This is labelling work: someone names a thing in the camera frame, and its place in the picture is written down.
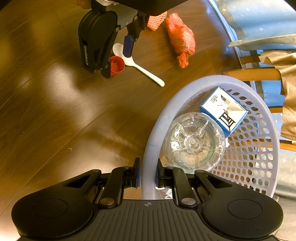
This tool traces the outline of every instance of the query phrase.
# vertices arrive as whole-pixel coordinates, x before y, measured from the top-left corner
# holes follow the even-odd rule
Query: laundry basket
[[[148,139],[142,165],[143,199],[157,199],[156,166],[171,122],[181,114],[199,111],[217,86],[226,90],[249,112],[228,137],[230,146],[210,172],[272,197],[277,183],[279,140],[271,113],[260,96],[242,81],[223,75],[207,76],[185,86],[160,114]]]

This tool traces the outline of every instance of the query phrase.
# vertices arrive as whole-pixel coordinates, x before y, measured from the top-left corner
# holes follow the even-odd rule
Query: chair leg
[[[230,76],[241,81],[281,80],[281,73],[274,67],[234,69],[224,71],[223,75]]]
[[[257,62],[260,62],[259,56],[260,56],[260,54],[253,54],[253,55],[249,55],[249,56],[243,56],[243,57],[240,57],[240,61],[241,61],[242,64],[257,63]]]
[[[296,152],[296,145],[294,145],[291,141],[279,140],[279,144],[282,150]]]
[[[271,113],[283,113],[283,106],[269,106]]]

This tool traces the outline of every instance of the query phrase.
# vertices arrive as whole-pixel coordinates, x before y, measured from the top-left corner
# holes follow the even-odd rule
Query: clear plastic bottle
[[[163,142],[167,161],[186,173],[197,169],[210,170],[225,151],[221,127],[208,115],[190,112],[177,117]]]

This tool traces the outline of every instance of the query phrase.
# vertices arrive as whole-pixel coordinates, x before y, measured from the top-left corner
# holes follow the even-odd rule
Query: small red cup
[[[125,64],[121,57],[119,56],[112,56],[111,60],[111,76],[116,75],[123,71]]]

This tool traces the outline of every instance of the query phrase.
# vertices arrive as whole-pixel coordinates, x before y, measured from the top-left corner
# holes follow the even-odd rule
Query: cardboard box
[[[209,115],[228,137],[245,118],[248,111],[226,91],[217,87],[200,105],[200,112]]]

